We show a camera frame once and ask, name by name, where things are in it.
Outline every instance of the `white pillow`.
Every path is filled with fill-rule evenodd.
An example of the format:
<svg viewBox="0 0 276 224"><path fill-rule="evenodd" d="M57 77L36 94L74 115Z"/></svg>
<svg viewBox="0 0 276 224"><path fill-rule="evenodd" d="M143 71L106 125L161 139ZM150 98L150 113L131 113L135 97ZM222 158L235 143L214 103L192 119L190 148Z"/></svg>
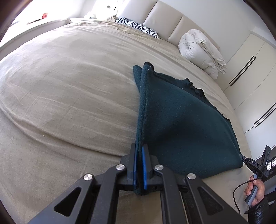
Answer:
<svg viewBox="0 0 276 224"><path fill-rule="evenodd" d="M212 58L195 43L195 38L193 35L186 34L181 37L178 44L179 52L182 56L187 58L190 62L200 67L212 79L217 79L218 70Z"/></svg>

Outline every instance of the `green towel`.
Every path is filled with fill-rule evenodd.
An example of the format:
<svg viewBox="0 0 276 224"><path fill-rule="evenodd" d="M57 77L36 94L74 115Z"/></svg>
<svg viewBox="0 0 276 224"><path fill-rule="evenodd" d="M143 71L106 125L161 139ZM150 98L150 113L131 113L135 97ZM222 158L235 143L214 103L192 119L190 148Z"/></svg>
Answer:
<svg viewBox="0 0 276 224"><path fill-rule="evenodd" d="M133 74L140 92L137 169L142 173L142 145L173 172L207 178L240 168L240 149L231 122L188 78L157 73L146 62ZM142 177L138 182L143 185Z"/></svg>

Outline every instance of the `windowsill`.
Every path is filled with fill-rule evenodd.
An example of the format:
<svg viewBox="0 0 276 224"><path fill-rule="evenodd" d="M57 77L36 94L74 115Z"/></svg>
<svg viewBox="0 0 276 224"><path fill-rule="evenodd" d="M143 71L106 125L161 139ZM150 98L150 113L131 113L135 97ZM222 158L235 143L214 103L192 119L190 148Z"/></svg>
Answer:
<svg viewBox="0 0 276 224"><path fill-rule="evenodd" d="M4 47L4 45L9 44L10 41L13 41L23 34L26 34L38 27L42 27L51 23L59 22L59 21L66 21L68 19L49 19L45 18L30 24L23 25L20 22L17 24L12 25L8 28L7 32L5 33L3 39L0 42L0 48Z"/></svg>

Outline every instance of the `upholstered headboard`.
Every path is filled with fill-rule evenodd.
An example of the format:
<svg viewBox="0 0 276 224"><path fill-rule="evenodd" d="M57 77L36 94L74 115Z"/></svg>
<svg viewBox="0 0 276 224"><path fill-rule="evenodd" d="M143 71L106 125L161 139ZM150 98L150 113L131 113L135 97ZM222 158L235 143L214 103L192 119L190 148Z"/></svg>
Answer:
<svg viewBox="0 0 276 224"><path fill-rule="evenodd" d="M171 6L157 0L125 0L117 17L126 17L144 24L159 34L159 37L178 46L180 38L190 29L202 31L219 49L213 39L197 24Z"/></svg>

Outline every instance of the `black cable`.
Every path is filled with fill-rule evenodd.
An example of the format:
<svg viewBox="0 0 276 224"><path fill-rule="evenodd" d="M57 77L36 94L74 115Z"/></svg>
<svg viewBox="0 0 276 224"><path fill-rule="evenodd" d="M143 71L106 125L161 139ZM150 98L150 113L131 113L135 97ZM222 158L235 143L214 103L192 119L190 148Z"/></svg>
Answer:
<svg viewBox="0 0 276 224"><path fill-rule="evenodd" d="M256 178L256 179L246 181L246 182L240 184L239 186L237 186L237 187L235 188L235 190L237 190L240 186L242 186L242 185L244 185L244 184L246 184L246 183L253 182L254 180L261 179L261 178L262 178L262 177L258 177L258 178ZM237 205L237 203L236 203L236 200L235 200L235 195L234 195L234 194L235 194L235 190L233 191L233 199L234 199L235 206L237 207L237 209L238 209L238 211L239 211L239 214L241 214L240 209L239 209L239 207L238 207L238 205Z"/></svg>

